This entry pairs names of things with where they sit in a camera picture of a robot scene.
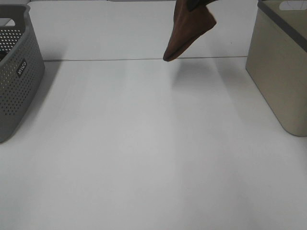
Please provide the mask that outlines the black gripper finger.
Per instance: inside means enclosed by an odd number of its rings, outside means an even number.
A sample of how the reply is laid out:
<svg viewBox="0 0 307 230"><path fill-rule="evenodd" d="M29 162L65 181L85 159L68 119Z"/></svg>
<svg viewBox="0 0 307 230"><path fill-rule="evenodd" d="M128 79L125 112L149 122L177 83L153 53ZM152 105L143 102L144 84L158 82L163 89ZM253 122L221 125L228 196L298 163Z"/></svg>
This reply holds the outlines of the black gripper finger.
<svg viewBox="0 0 307 230"><path fill-rule="evenodd" d="M201 6L201 5L207 6L208 4L210 4L214 1L216 1L216 0L188 0L187 1L187 9L188 9L189 12L192 12L193 10L198 8L199 6Z"/></svg>

